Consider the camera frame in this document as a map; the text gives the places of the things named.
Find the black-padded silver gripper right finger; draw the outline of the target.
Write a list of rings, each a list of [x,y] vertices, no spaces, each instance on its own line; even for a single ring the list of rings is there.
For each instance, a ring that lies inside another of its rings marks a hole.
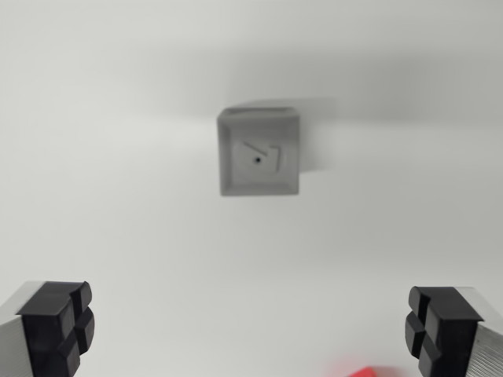
[[[409,291],[405,340],[425,377],[502,377],[502,314],[473,287]]]

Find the black-padded silver gripper left finger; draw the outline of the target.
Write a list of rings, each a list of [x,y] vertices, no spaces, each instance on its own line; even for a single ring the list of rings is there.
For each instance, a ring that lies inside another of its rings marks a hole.
[[[1,304],[2,376],[74,376],[94,340],[90,284],[28,281]]]

